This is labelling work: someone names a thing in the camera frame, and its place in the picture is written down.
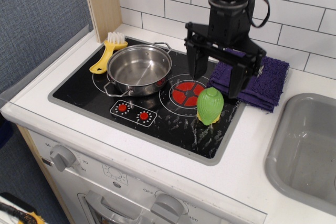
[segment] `cable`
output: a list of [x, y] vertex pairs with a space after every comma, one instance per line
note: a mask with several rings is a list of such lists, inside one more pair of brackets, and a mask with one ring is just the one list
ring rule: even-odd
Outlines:
[[267, 15], [266, 15], [265, 19], [262, 21], [262, 23], [261, 23], [259, 26], [257, 26], [257, 25], [253, 22], [252, 17], [251, 17], [251, 15], [250, 15], [250, 12], [248, 11], [248, 5], [247, 5], [247, 7], [245, 8], [247, 17], [248, 17], [248, 19], [249, 19], [251, 25], [254, 26], [254, 27], [256, 27], [256, 28], [263, 27], [263, 26], [266, 24], [266, 22], [268, 21], [268, 19], [269, 19], [269, 15], [270, 15], [270, 11], [271, 11], [269, 2], [268, 2], [268, 0], [263, 0], [263, 1], [266, 2], [267, 7], [268, 7], [268, 10], [267, 10]]

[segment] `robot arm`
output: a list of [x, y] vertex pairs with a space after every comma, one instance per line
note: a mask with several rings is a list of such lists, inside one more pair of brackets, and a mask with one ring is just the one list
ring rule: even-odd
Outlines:
[[266, 52], [248, 36], [250, 26], [261, 27], [252, 21], [255, 0], [209, 0], [209, 25], [188, 23], [185, 45], [190, 75], [202, 76], [209, 56], [231, 65], [229, 98], [235, 98], [245, 89], [250, 78], [260, 74], [261, 59]]

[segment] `metal pan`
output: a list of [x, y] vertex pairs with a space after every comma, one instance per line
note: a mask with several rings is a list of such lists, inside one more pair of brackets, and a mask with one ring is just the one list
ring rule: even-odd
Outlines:
[[[156, 44], [167, 45], [169, 51], [156, 47]], [[171, 47], [165, 42], [134, 45], [117, 51], [107, 64], [111, 81], [104, 86], [106, 94], [110, 97], [143, 97], [158, 92], [166, 84], [172, 67], [170, 51]], [[107, 90], [110, 83], [123, 94], [110, 94]]]

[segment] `toy stove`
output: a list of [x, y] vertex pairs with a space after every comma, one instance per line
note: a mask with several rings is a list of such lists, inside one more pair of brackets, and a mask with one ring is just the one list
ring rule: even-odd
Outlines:
[[[129, 46], [144, 44], [133, 39], [127, 42]], [[209, 62], [206, 74], [192, 80], [186, 55], [172, 50], [168, 82], [159, 92], [147, 97], [118, 98], [109, 97], [104, 91], [109, 82], [107, 73], [89, 71], [103, 52], [104, 46], [57, 87], [49, 96], [51, 102], [190, 158], [215, 157], [239, 105], [237, 100], [224, 97], [217, 123], [205, 126], [198, 121], [197, 97], [206, 88], [216, 63]], [[107, 89], [111, 94], [121, 94], [113, 84]]]

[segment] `gray knob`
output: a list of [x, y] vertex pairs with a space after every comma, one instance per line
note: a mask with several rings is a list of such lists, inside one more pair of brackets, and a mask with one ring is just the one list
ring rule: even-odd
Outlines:
[[76, 161], [74, 154], [61, 145], [52, 148], [50, 158], [60, 172], [63, 172], [65, 168], [70, 167]]
[[169, 223], [176, 224], [184, 211], [183, 205], [172, 196], [160, 194], [156, 198], [151, 212]]

